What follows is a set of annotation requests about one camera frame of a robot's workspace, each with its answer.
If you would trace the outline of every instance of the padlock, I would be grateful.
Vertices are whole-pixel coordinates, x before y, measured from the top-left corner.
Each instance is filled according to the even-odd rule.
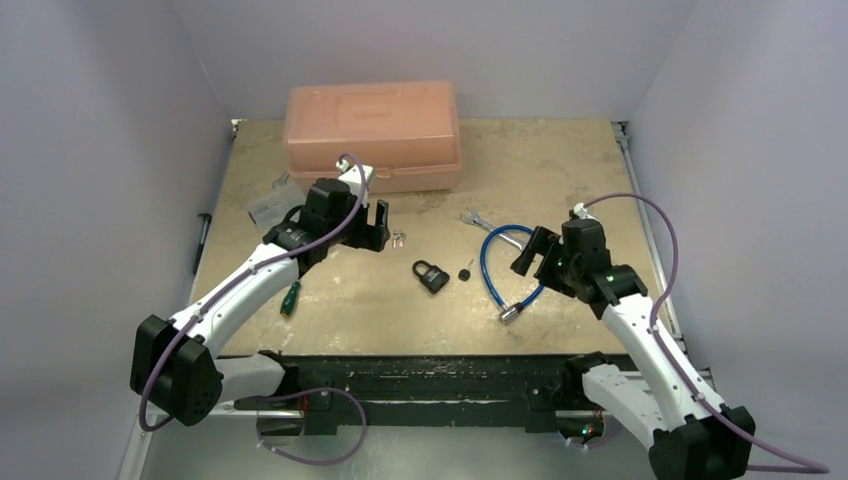
[[[426,268],[424,273],[421,273],[421,267]],[[421,285],[427,287],[427,290],[433,294],[438,293],[450,280],[450,275],[447,272],[435,265],[430,265],[424,260],[418,260],[412,264],[412,273],[418,277]]]

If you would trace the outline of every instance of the white wall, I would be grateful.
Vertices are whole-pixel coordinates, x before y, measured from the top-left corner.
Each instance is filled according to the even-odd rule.
[[[229,121],[165,0],[0,11],[2,476],[112,478],[135,328],[186,298]]]
[[[299,85],[452,80],[466,117],[629,118],[694,0],[173,0],[234,118]]]
[[[690,351],[759,436],[835,478],[848,471],[846,24],[838,0],[700,1],[631,124],[641,187],[680,236]]]

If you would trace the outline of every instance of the tool box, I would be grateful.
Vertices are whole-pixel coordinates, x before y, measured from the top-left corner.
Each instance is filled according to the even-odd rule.
[[[376,169],[374,193],[450,189],[462,170],[450,82],[292,89],[283,138],[291,178],[304,190],[337,176],[345,152]]]

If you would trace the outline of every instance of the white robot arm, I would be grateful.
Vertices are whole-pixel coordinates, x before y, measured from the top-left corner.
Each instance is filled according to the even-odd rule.
[[[141,323],[130,386],[143,404],[149,399],[181,423],[194,425],[220,402],[270,395],[279,388],[284,370],[278,362],[261,353],[218,359],[224,345],[275,293],[324,260],[331,245],[379,252],[389,238],[386,202],[377,203],[375,224],[367,224],[367,186],[374,169],[360,171],[344,159],[337,167],[338,179],[318,180],[306,203],[272,228],[250,257],[196,304],[167,321],[151,315]],[[294,221],[296,210],[300,217]]]
[[[546,288],[589,305],[624,345],[651,391],[649,396],[634,386],[602,353],[595,352],[567,362],[560,395],[588,399],[609,411],[648,449],[660,479],[743,475],[751,444],[714,418],[701,402],[715,406],[751,435],[753,418],[744,407],[728,408],[689,363],[665,325],[651,321],[656,312],[647,288],[630,266],[612,264],[598,220],[578,204],[571,219],[563,223],[561,235],[536,227],[512,270],[526,275],[537,255],[542,260],[534,276]],[[691,394],[690,384],[698,386],[697,396]]]

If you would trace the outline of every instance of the purple cable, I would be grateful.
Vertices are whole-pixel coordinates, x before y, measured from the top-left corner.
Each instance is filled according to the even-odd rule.
[[[668,298],[668,296],[671,294],[671,289],[672,289],[672,287],[674,287],[674,281],[677,279],[677,264],[678,264],[678,260],[679,260],[679,258],[678,258],[679,249],[678,249],[678,244],[677,244],[677,234],[674,231],[674,226],[671,224],[671,220],[668,218],[668,215],[665,214],[665,211],[663,211],[663,209],[660,208],[659,205],[657,205],[653,201],[651,201],[651,200],[649,200],[649,199],[647,199],[647,198],[645,198],[641,195],[637,195],[635,193],[612,193],[612,194],[609,194],[609,195],[603,195],[603,196],[598,197],[594,200],[586,202],[584,204],[584,206],[586,208],[589,208],[590,206],[592,206],[592,205],[594,205],[598,202],[601,202],[601,201],[604,201],[604,200],[607,200],[607,199],[610,199],[610,198],[623,198],[623,197],[635,198],[636,200],[640,200],[640,201],[650,205],[654,210],[656,210],[656,212],[660,215],[660,217],[662,217],[663,221],[665,222],[666,226],[668,227],[668,233],[671,235],[671,275],[669,275],[668,286],[666,287],[665,291],[662,293],[662,295],[660,295],[660,297],[657,299],[657,301],[654,302],[653,307],[651,307],[650,326],[651,326],[651,329],[653,331],[654,340],[656,340],[657,345],[660,347],[660,350],[662,350],[666,359],[668,359],[669,363],[671,363],[671,366],[674,367],[674,370],[677,372],[677,374],[680,375],[680,378],[683,379],[683,382],[689,388],[689,391],[692,393],[692,395],[697,397],[701,393],[700,391],[698,391],[698,386],[695,385],[695,382],[693,382],[686,375],[686,372],[683,370],[683,366],[680,365],[680,363],[678,363],[677,360],[675,360],[675,358],[672,355],[671,350],[669,349],[668,345],[666,345],[665,342],[663,341],[662,337],[660,337],[659,332],[653,330],[653,327],[657,324],[657,320],[658,320],[657,313],[659,312],[660,306],[666,300],[666,298]],[[719,413],[718,410],[713,408],[713,406],[710,405],[706,401],[706,399],[699,399],[698,402],[701,404],[701,406],[704,407],[705,410],[710,412],[710,415],[714,416],[718,421],[720,421],[722,424],[724,424],[724,426],[729,428],[733,433],[740,436],[746,442],[749,442],[753,445],[756,445],[756,446],[762,448],[763,450],[765,450],[765,451],[767,451],[767,452],[769,452],[773,455],[776,455],[776,456],[778,456],[778,457],[780,457],[784,460],[788,460],[792,463],[796,463],[796,464],[802,466],[802,467],[791,467],[791,466],[777,466],[777,465],[748,465],[748,470],[756,471],[756,472],[782,472],[782,473],[808,473],[808,474],[810,474],[810,473],[830,473],[830,467],[828,467],[827,465],[816,462],[815,460],[810,460],[808,458],[804,458],[800,455],[795,455],[795,454],[789,453],[785,450],[781,450],[780,448],[777,448],[777,447],[775,447],[775,446],[773,446],[769,443],[766,443],[764,440],[756,438],[753,435],[749,434],[748,432],[742,430],[741,428],[734,425],[733,422],[728,420],[724,415]]]
[[[341,160],[345,157],[350,157],[353,160],[353,163],[355,163],[356,166],[359,167],[359,177],[362,181],[362,185],[359,188],[359,192],[356,194],[356,204],[354,204],[353,208],[350,210],[350,213],[347,214],[347,216],[344,218],[344,220],[342,220],[342,223],[340,223],[338,227],[332,229],[329,233],[319,238],[318,240],[315,240],[314,242],[308,245],[295,248],[290,252],[286,252],[281,255],[277,255],[276,257],[271,257],[267,260],[257,262],[255,267],[256,269],[260,269],[262,267],[265,267],[266,265],[270,265],[272,263],[276,263],[281,260],[300,255],[301,253],[308,252],[309,250],[318,247],[319,245],[327,242],[331,238],[338,235],[338,233],[344,230],[344,228],[347,227],[348,224],[353,220],[353,217],[355,217],[359,211],[359,207],[362,206],[362,200],[365,198],[365,192],[368,188],[368,185],[367,179],[365,178],[365,169],[362,166],[362,162],[360,162],[356,155],[352,153],[343,153],[339,157],[339,159]],[[159,378],[159,374],[162,373],[162,369],[165,367],[165,363],[167,362],[168,358],[170,358],[171,353],[174,352],[174,349],[177,348],[177,344],[179,344],[180,340],[182,340],[182,338],[185,337],[186,334],[191,331],[192,328],[194,328],[197,322],[200,321],[203,315],[205,315],[210,308],[212,308],[216,303],[218,303],[221,298],[224,297],[224,295],[226,295],[233,288],[235,288],[236,285],[241,283],[242,280],[251,276],[252,274],[252,270],[245,270],[238,274],[235,278],[227,282],[223,287],[221,287],[220,290],[215,292],[215,294],[209,298],[209,301],[200,307],[200,310],[198,310],[198,314],[192,315],[189,321],[186,322],[185,326],[183,326],[183,328],[180,329],[179,332],[177,332],[177,334],[174,336],[168,346],[165,347],[165,350],[162,352],[162,355],[159,356],[159,359],[153,366],[153,370],[151,370],[150,375],[147,377],[147,382],[144,384],[144,389],[141,391],[141,403],[138,406],[138,425],[141,427],[142,430],[144,430],[145,432],[154,432],[164,427],[165,424],[167,424],[173,419],[173,417],[169,415],[159,423],[156,423],[155,425],[150,425],[149,423],[147,423],[147,402],[150,401],[150,394],[151,392],[153,392],[153,384],[156,382],[156,379]]]
[[[262,447],[265,447],[265,449],[268,450],[269,452],[276,453],[277,455],[280,455],[281,457],[288,458],[289,460],[294,460],[295,462],[298,462],[298,463],[303,463],[303,464],[306,464],[306,465],[315,465],[315,466],[335,465],[337,463],[341,463],[341,462],[347,460],[348,458],[352,457],[353,454],[356,453],[357,450],[359,450],[359,447],[362,446],[362,443],[365,441],[365,435],[368,433],[368,424],[365,420],[365,409],[362,408],[362,404],[359,403],[359,401],[353,395],[345,392],[344,390],[334,388],[334,387],[319,387],[319,388],[310,388],[309,390],[303,390],[302,392],[293,393],[291,395],[283,395],[283,396],[280,396],[280,397],[259,397],[259,398],[261,398],[262,400],[270,401],[270,402],[285,402],[285,401],[288,401],[288,400],[294,400],[295,398],[305,397],[306,395],[311,395],[313,393],[318,393],[318,392],[333,392],[333,393],[338,393],[339,395],[345,396],[345,397],[347,397],[348,400],[350,400],[353,403],[353,405],[359,411],[359,417],[362,419],[362,430],[361,430],[361,433],[359,434],[359,438],[356,440],[356,443],[353,444],[353,447],[351,447],[350,450],[345,452],[343,455],[339,455],[338,457],[334,457],[334,458],[329,458],[327,460],[312,460],[310,458],[298,457],[297,455],[292,455],[291,453],[284,452],[284,451],[278,449],[277,447],[274,447],[273,445],[266,442],[265,439],[262,437],[262,432],[259,431],[258,423],[257,423],[257,428],[256,428],[256,438],[259,439],[259,444],[257,445],[257,448],[259,446],[262,446]]]

